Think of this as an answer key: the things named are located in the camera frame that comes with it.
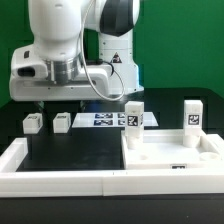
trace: green wall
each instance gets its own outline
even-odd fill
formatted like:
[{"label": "green wall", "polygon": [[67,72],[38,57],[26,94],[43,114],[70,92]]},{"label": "green wall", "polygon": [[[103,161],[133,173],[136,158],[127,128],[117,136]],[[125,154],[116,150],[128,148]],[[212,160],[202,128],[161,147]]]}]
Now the green wall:
[{"label": "green wall", "polygon": [[[0,106],[10,100],[14,49],[32,43],[27,0],[0,0]],[[88,33],[91,57],[97,36]],[[224,97],[224,1],[145,0],[134,30],[145,87],[205,87]]]}]

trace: small white box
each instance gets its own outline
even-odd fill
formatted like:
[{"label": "small white box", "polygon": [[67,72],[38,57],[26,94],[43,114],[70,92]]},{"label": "small white box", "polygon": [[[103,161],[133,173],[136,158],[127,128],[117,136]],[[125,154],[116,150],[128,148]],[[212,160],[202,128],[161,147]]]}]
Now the small white box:
[{"label": "small white box", "polygon": [[58,113],[53,120],[54,133],[67,133],[70,126],[70,113]]},{"label": "small white box", "polygon": [[40,113],[29,114],[23,120],[24,134],[37,134],[43,126],[43,117]]}]

